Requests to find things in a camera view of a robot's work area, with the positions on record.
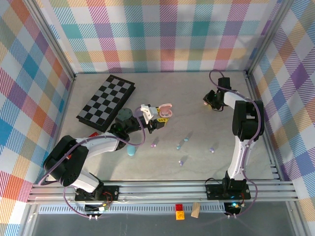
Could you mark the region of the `pink earbud charging case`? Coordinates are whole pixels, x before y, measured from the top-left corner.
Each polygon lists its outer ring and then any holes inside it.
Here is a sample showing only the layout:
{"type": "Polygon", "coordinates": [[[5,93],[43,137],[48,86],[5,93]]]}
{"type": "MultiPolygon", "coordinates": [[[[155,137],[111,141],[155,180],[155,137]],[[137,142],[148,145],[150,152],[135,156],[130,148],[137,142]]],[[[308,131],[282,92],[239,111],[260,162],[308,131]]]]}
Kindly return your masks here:
{"type": "Polygon", "coordinates": [[[173,113],[171,111],[171,108],[172,108],[172,104],[171,103],[162,104],[158,108],[159,108],[159,116],[161,118],[170,118],[170,117],[172,117],[173,113]]]}

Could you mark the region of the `black and white chessboard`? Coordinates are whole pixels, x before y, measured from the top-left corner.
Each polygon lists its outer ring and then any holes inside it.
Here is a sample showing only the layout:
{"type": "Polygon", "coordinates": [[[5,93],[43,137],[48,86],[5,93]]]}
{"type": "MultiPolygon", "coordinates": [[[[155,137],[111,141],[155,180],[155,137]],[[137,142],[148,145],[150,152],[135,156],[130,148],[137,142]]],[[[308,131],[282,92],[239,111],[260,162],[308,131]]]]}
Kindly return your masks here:
{"type": "Polygon", "coordinates": [[[110,75],[76,118],[89,127],[105,132],[134,90],[134,82],[110,75]]]}

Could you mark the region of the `small controller board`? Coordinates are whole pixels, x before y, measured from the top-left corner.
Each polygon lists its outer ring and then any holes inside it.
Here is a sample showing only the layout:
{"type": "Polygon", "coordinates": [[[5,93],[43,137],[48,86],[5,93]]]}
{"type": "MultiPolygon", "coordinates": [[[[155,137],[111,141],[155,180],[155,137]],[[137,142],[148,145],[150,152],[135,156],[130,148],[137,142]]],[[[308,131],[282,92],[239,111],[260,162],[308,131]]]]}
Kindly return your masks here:
{"type": "Polygon", "coordinates": [[[110,203],[101,203],[98,205],[85,205],[84,211],[86,213],[88,213],[88,212],[105,212],[110,208],[110,206],[111,206],[110,203]]]}
{"type": "Polygon", "coordinates": [[[227,202],[224,203],[224,210],[226,213],[230,214],[239,214],[241,212],[241,209],[243,207],[242,202],[227,202]]]}

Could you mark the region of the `small wooden block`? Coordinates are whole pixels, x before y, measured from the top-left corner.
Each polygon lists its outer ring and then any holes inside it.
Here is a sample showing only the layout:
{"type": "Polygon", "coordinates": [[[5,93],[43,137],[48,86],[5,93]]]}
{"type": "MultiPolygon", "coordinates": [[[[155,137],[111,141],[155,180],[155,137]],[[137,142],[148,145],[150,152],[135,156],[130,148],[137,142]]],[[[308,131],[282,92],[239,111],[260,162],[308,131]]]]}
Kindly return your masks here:
{"type": "Polygon", "coordinates": [[[191,211],[191,217],[198,218],[200,213],[200,203],[194,202],[192,204],[192,211],[191,211]]]}

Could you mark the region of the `aluminium side rail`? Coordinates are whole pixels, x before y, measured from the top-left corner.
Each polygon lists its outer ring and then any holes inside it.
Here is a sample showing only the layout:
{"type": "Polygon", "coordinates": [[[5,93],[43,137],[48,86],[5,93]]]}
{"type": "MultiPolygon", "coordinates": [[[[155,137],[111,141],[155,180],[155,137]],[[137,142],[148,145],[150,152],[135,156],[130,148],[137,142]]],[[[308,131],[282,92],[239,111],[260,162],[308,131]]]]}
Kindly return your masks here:
{"type": "MultiPolygon", "coordinates": [[[[75,78],[70,81],[69,90],[67,92],[67,97],[64,99],[64,104],[63,104],[63,108],[62,108],[62,116],[60,118],[59,125],[58,125],[58,127],[56,129],[56,137],[54,138],[54,142],[52,144],[52,148],[51,148],[51,151],[49,152],[49,155],[51,154],[51,152],[53,151],[53,148],[57,145],[57,143],[58,143],[58,141],[60,139],[61,130],[62,130],[62,127],[63,127],[64,119],[65,119],[65,116],[66,116],[66,112],[67,112],[67,109],[68,109],[69,100],[71,98],[71,93],[73,91],[73,85],[74,84],[75,84],[75,78]]],[[[47,174],[46,174],[48,171],[45,169],[45,164],[46,164],[46,162],[48,160],[48,157],[49,156],[44,158],[44,162],[43,162],[44,175],[43,175],[42,180],[41,180],[42,184],[45,184],[46,178],[48,177],[47,174]]]]}
{"type": "MultiPolygon", "coordinates": [[[[254,89],[253,75],[245,70],[244,76],[245,76],[246,85],[247,85],[247,88],[249,90],[251,98],[253,100],[262,100],[261,98],[258,97],[258,95],[254,89]]],[[[268,156],[270,159],[271,168],[276,169],[275,171],[272,170],[273,175],[276,175],[276,177],[274,177],[274,179],[276,179],[277,181],[284,181],[284,176],[283,176],[282,171],[280,169],[273,145],[271,143],[271,138],[269,136],[268,127],[267,127],[267,123],[266,123],[266,118],[264,118],[264,134],[262,137],[264,140],[265,147],[267,148],[267,153],[268,153],[268,156]]]]}

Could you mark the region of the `aluminium frame post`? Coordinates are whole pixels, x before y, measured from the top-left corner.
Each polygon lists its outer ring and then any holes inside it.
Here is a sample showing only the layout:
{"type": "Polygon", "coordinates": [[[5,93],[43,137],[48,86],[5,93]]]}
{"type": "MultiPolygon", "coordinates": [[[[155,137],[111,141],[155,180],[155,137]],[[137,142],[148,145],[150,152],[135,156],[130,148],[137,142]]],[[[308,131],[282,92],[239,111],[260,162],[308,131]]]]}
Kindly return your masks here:
{"type": "Polygon", "coordinates": [[[271,6],[263,15],[262,26],[258,28],[259,36],[245,66],[246,75],[252,74],[259,64],[293,3],[294,0],[270,0],[271,6]]]}
{"type": "Polygon", "coordinates": [[[70,63],[68,62],[64,52],[62,51],[61,46],[59,45],[56,37],[54,36],[49,24],[47,23],[42,11],[40,10],[36,0],[23,0],[27,9],[34,17],[35,22],[37,23],[41,33],[47,40],[48,44],[51,46],[52,51],[56,55],[57,59],[60,61],[63,69],[69,75],[72,81],[75,80],[76,74],[72,69],[70,63]]]}

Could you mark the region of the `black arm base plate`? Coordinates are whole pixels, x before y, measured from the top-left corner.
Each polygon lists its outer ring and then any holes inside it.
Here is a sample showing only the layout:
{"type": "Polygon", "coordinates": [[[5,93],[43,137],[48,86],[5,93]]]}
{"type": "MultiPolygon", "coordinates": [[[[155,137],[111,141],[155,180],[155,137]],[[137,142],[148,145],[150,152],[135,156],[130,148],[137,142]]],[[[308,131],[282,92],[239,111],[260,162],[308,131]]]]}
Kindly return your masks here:
{"type": "Polygon", "coordinates": [[[93,192],[87,192],[81,188],[75,190],[75,201],[117,201],[119,195],[119,186],[105,185],[97,188],[93,192]]]}
{"type": "Polygon", "coordinates": [[[208,200],[249,200],[251,194],[249,186],[224,187],[222,184],[207,184],[206,194],[208,200]]]}

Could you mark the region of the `aluminium mounting rail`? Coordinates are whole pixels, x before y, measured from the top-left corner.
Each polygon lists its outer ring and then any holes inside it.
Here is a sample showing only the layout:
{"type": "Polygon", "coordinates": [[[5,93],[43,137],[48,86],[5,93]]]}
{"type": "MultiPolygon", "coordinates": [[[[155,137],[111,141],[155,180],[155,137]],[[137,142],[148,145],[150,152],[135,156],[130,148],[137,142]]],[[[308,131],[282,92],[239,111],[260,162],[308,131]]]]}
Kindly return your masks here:
{"type": "MultiPolygon", "coordinates": [[[[179,181],[107,181],[105,185],[119,186],[118,200],[115,203],[126,204],[162,204],[162,203],[206,203],[206,185],[217,184],[215,181],[205,183],[202,180],[179,181]]],[[[258,180],[248,184],[251,199],[258,202],[296,201],[297,193],[290,181],[258,180]]],[[[40,186],[34,185],[28,198],[29,204],[60,204],[64,200],[70,203],[99,204],[104,201],[75,201],[73,188],[65,189],[58,183],[40,186]]]]}

